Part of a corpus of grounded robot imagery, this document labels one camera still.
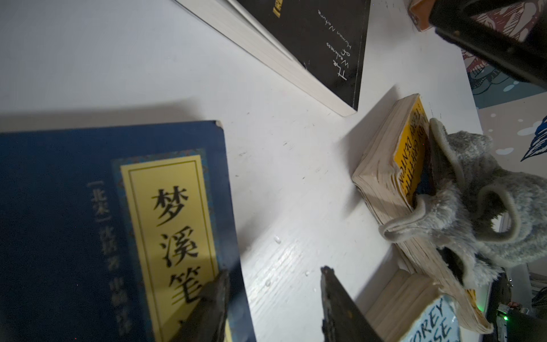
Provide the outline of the blue book yellow label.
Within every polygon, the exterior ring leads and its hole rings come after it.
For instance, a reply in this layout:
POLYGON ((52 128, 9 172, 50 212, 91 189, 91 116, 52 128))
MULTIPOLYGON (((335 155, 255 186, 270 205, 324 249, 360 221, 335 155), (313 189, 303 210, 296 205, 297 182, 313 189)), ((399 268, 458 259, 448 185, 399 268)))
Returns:
POLYGON ((223 270, 254 341, 220 122, 1 134, 1 340, 171 341, 223 270))

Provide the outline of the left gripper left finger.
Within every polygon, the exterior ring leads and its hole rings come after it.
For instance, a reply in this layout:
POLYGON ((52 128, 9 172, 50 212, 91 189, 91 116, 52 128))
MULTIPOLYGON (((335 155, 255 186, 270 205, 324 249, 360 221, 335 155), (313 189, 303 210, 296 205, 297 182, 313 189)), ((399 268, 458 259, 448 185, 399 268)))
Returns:
POLYGON ((229 272, 223 270, 203 286, 198 304, 171 341, 224 341, 229 292, 229 272))

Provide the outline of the grey striped cloth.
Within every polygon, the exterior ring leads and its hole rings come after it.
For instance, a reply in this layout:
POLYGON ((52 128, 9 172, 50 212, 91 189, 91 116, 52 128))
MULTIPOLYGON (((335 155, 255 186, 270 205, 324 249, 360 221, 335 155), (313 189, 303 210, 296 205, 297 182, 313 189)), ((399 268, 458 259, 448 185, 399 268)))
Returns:
POLYGON ((546 179, 502 168, 490 153, 492 139, 448 134, 430 120, 434 195, 418 195, 405 217, 380 227, 390 242, 426 237, 461 262, 461 283, 475 289, 504 269, 546 256, 546 179))

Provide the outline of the yellow orange treehouse book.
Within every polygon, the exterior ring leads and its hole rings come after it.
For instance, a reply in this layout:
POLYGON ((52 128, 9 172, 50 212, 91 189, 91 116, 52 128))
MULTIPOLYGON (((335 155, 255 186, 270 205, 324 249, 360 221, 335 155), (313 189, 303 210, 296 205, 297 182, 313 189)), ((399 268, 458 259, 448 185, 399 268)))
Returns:
MULTIPOLYGON (((385 112, 366 145, 352 181, 379 225, 417 212, 420 185, 428 186, 429 120, 420 95, 406 96, 385 112)), ((461 327, 487 334, 494 330, 469 289, 460 284, 436 246, 424 237, 397 242, 410 273, 431 280, 454 300, 461 327)))

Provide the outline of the colourful treehouse book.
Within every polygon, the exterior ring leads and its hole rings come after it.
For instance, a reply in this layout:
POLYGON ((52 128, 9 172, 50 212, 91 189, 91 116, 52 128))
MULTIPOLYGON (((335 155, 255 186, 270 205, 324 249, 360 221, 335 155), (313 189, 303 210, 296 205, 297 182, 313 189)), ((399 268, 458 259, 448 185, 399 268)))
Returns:
POLYGON ((431 278, 398 270, 366 313, 383 341, 461 341, 454 300, 431 278))

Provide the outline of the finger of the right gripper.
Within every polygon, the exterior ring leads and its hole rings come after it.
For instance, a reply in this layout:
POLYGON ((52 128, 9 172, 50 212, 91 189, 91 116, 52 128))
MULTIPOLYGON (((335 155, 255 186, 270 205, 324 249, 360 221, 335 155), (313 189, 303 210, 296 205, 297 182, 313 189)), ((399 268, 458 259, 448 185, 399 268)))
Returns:
POLYGON ((514 1, 436 1, 429 22, 450 44, 480 57, 517 81, 546 88, 546 10, 526 36, 518 41, 473 19, 507 7, 514 1))

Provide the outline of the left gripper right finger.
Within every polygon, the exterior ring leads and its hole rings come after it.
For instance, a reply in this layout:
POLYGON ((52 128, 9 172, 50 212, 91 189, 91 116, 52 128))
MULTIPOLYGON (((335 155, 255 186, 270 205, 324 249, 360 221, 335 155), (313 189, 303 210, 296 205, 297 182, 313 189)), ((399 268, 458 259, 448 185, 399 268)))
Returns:
POLYGON ((328 266, 321 268, 324 341, 382 341, 328 266))

